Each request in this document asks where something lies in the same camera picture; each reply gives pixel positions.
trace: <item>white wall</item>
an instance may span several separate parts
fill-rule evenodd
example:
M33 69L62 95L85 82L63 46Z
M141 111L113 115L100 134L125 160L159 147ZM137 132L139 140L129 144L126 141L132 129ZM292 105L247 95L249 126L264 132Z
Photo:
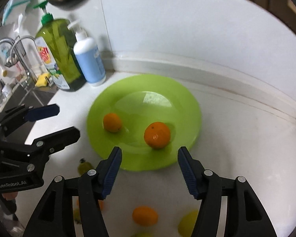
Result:
M113 52L158 52L239 70L296 101L296 36L248 0L102 0Z

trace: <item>yellow sponge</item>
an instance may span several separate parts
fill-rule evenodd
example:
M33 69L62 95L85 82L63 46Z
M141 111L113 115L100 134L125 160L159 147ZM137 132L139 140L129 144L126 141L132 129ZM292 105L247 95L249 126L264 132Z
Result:
M41 74L38 79L37 79L37 82L35 84L35 86L37 87L45 87L48 85L48 82L47 80L45 79L45 77L47 78L50 78L50 74L49 73L44 73L44 74Z

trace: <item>product label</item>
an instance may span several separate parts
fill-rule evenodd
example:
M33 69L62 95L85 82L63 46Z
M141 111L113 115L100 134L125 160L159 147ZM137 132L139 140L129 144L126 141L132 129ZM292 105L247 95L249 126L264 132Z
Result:
M42 61L44 62L45 67L47 68L49 74L51 75L54 83L60 89L69 89L69 85L66 82L64 76L60 72L60 69L48 48L45 40L42 37L38 37L35 39L35 45L37 47L39 56L41 57Z
M16 183L5 183L5 184L0 184L0 188L6 188L6 187L13 187L13 186L18 186L18 185L24 185L27 184L26 181L16 182Z

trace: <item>kitchen sink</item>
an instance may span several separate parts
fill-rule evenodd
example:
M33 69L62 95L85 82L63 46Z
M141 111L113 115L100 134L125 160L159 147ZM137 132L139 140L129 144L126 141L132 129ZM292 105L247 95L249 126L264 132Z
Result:
M57 88L55 85L52 88L35 87L30 92L26 91L22 86L19 85L15 89L12 96L7 101L3 111L17 107L21 104L25 104L25 106L27 107L33 106L34 108L47 105L56 92L57 92ZM26 122L24 125L22 125L18 129L16 129L13 133L11 133L7 137L7 141L14 142L14 143L24 143L34 124L35 122Z

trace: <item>metal screw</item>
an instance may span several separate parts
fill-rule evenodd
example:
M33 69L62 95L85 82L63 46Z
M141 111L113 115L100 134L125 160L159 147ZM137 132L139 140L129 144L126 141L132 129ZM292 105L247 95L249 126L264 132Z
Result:
M244 183L245 182L245 178L243 176L239 176L238 177L238 181L241 182L241 183Z
M54 181L56 182L56 183L58 183L58 182L60 182L62 180L62 176L56 176L55 178L54 178Z
M207 169L204 171L204 174L207 176L211 176L211 175L213 175L213 172Z
M43 141L38 141L38 142L36 143L36 146L37 146L37 147L41 147L41 146L43 146L43 144L44 144Z
M95 175L96 171L94 169L91 169L88 171L88 175Z
M32 172L32 171L34 170L34 168L35 168L35 166L34 166L33 164L29 164L29 165L27 166L26 170L27 170L28 172Z

